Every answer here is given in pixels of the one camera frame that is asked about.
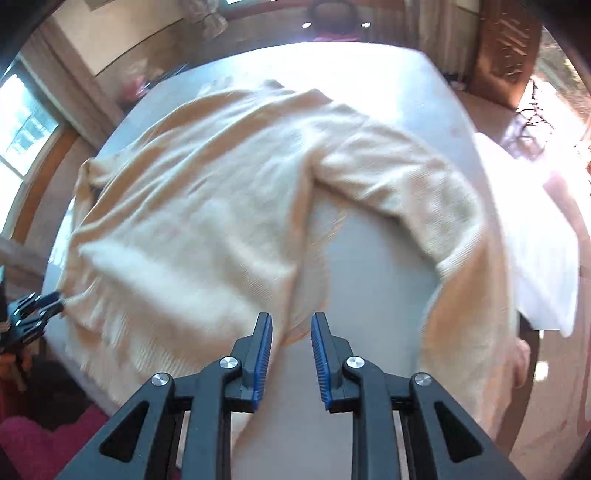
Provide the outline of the pink plastic bag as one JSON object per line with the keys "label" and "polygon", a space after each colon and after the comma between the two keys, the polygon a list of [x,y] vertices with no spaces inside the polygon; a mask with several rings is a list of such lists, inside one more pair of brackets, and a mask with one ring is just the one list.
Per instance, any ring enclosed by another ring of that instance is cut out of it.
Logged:
{"label": "pink plastic bag", "polygon": [[147,59],[137,60],[123,67],[119,73],[117,100],[122,104],[131,104],[140,100],[163,70],[151,66]]}

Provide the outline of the beige side curtain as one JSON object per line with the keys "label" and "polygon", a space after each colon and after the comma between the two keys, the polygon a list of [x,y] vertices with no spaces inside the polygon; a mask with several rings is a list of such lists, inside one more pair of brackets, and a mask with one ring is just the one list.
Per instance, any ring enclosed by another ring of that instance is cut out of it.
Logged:
{"label": "beige side curtain", "polygon": [[49,17],[28,38],[19,58],[43,93],[77,133],[100,149],[124,118],[57,21]]}

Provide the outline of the round-back chair pink cushion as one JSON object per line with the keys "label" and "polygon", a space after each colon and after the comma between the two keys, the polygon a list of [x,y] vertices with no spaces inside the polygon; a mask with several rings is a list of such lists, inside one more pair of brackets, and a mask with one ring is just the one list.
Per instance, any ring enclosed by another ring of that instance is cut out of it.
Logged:
{"label": "round-back chair pink cushion", "polygon": [[301,29],[318,42],[356,42],[362,40],[365,27],[353,1],[317,0],[308,6]]}

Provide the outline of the white cloth on right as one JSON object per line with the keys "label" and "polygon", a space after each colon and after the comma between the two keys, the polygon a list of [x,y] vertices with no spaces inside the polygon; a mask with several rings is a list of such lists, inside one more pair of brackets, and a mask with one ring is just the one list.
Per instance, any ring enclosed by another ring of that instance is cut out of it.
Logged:
{"label": "white cloth on right", "polygon": [[483,133],[474,142],[510,258],[518,312],[534,330],[572,335],[578,305],[579,242],[544,189],[539,169]]}

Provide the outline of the cream knit sweater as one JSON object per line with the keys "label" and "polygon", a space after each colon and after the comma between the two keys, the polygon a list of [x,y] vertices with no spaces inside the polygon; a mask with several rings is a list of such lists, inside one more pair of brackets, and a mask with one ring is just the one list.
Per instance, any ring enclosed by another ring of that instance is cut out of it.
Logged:
{"label": "cream knit sweater", "polygon": [[420,367],[490,435],[511,401],[517,313],[469,181],[409,133],[269,81],[181,105],[81,166],[58,283],[67,351],[116,405],[252,332],[290,328],[315,185],[400,221],[435,265]]}

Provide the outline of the carved wooden door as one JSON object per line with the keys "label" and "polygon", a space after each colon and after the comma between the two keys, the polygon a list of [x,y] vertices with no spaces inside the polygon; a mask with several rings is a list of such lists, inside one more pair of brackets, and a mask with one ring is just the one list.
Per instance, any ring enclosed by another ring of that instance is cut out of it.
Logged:
{"label": "carved wooden door", "polygon": [[533,74],[542,23],[516,0],[480,3],[479,41],[468,92],[515,110]]}

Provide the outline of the knotted grey curtain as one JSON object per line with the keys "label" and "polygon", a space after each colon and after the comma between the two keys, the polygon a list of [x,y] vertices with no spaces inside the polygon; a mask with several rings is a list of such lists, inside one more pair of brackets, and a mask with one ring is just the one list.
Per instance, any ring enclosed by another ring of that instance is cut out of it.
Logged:
{"label": "knotted grey curtain", "polygon": [[205,40],[218,37],[228,28],[228,21],[219,13],[217,0],[179,0],[178,6],[184,20]]}

